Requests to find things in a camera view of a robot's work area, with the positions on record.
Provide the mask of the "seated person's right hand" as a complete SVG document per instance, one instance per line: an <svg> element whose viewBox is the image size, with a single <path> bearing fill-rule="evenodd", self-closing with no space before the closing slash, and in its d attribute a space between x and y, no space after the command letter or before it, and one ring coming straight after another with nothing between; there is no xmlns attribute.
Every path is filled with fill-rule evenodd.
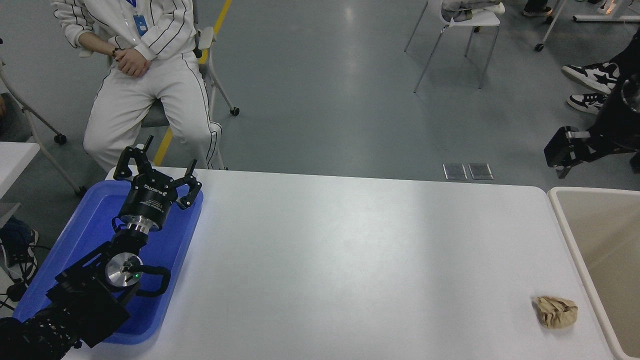
<svg viewBox="0 0 640 360"><path fill-rule="evenodd" d="M113 59L122 73L133 78L142 77L151 65L151 61L147 60L135 48L115 49Z"/></svg>

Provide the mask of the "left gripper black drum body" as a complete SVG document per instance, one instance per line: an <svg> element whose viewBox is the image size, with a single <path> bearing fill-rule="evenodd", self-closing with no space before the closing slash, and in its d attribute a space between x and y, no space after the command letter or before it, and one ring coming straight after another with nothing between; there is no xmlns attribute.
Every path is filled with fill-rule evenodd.
<svg viewBox="0 0 640 360"><path fill-rule="evenodd" d="M156 169L135 175L118 219L129 223L134 218L145 218L151 222L151 228L162 228L172 203L178 199L173 181L173 177Z"/></svg>

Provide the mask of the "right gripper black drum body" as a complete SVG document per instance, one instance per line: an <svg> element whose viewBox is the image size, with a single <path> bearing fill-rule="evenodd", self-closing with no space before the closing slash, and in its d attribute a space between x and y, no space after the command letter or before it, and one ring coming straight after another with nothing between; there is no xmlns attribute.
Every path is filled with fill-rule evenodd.
<svg viewBox="0 0 640 360"><path fill-rule="evenodd" d="M592 161L639 150L640 110L638 82L615 85L590 127Z"/></svg>

